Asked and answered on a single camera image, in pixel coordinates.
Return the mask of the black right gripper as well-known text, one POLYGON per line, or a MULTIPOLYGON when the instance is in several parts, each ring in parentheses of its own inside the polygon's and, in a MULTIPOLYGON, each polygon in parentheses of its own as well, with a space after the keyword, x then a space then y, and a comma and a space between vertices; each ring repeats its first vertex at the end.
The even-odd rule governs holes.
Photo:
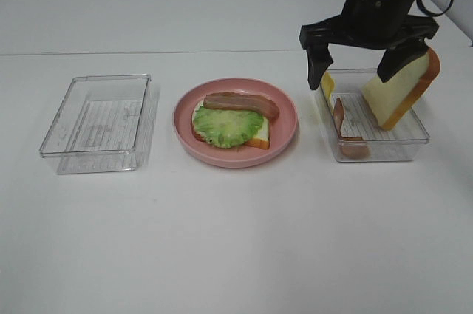
POLYGON ((428 51, 425 38, 434 37, 438 24, 431 17, 411 15, 409 10, 414 1, 346 0, 339 15, 302 26, 299 41, 307 54, 310 89, 318 89, 333 63, 328 44, 372 50, 389 48, 377 68, 382 83, 423 56, 428 51))

